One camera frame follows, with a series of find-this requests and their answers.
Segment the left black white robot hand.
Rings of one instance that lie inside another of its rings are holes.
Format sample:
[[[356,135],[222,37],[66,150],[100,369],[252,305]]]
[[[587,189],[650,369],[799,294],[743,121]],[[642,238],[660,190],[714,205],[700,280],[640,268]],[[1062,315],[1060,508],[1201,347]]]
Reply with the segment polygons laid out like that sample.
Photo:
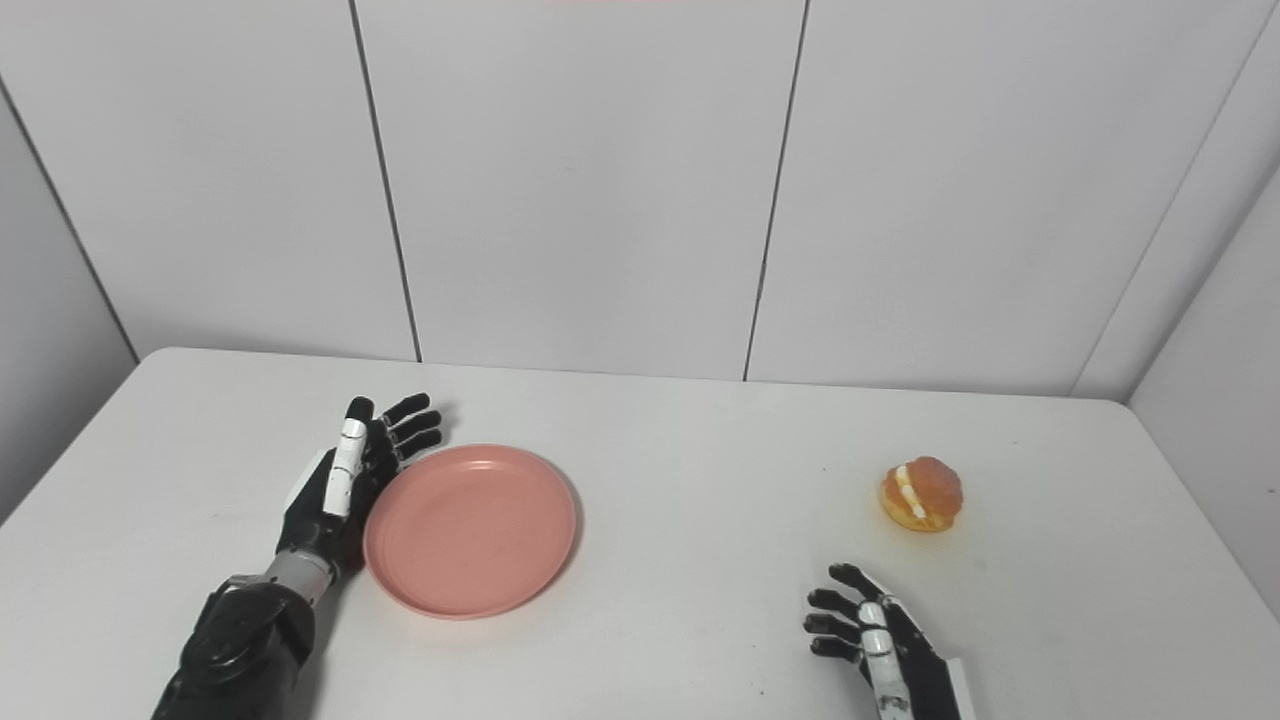
[[[383,413],[355,397],[335,447],[314,464],[284,512],[276,551],[323,560],[337,579],[364,565],[364,533],[375,503],[421,452],[443,442],[442,413],[426,393]]]

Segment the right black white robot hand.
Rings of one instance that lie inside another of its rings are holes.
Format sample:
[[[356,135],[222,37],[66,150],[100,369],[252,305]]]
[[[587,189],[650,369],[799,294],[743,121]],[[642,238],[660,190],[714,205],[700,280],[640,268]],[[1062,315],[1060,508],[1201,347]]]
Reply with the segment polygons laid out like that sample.
[[[851,664],[870,687],[878,719],[977,716],[961,661],[940,655],[895,594],[847,562],[828,574],[855,596],[831,588],[806,596],[810,652]]]

